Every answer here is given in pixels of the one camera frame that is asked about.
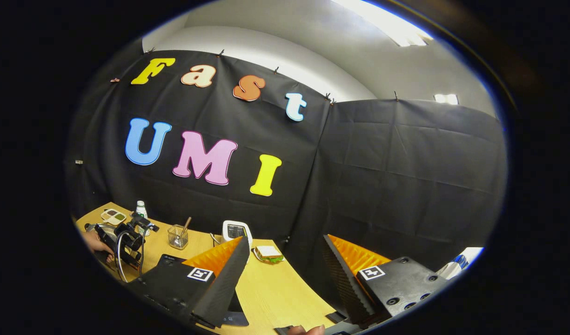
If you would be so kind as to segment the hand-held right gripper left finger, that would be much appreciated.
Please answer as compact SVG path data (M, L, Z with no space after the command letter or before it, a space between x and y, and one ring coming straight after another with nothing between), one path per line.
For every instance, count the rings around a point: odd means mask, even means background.
M182 323L221 327L248 259L248 238L237 237L189 260L161 260L127 289Z

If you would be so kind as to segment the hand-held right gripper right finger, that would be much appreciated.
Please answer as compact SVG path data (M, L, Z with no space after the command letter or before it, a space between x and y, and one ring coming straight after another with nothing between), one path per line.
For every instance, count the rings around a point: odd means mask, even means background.
M444 290L449 280L407 256L389 259L331 234L323 258L348 320L368 328Z

